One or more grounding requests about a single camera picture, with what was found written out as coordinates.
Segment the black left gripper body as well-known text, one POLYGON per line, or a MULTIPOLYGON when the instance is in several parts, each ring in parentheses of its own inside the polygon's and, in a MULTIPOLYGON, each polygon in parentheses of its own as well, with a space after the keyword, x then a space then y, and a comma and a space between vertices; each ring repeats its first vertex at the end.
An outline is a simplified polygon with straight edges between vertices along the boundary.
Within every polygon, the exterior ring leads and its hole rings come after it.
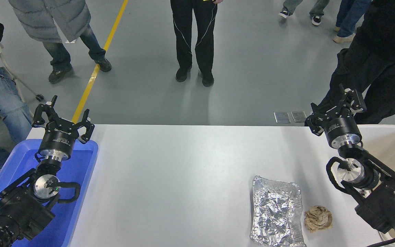
POLYGON ((74 123, 67 119, 55 120, 46 124, 45 135, 39 147, 39 153, 45 155, 48 151, 59 151, 71 155, 75 141, 79 137, 74 123))

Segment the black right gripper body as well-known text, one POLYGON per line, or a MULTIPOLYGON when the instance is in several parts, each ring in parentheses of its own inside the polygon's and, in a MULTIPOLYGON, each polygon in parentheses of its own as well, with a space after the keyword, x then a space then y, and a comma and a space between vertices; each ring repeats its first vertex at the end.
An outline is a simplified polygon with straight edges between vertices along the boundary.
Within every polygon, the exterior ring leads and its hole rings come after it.
POLYGON ((326 113, 324 134, 330 147, 359 144, 362 136, 353 115, 337 115, 336 109, 326 113))

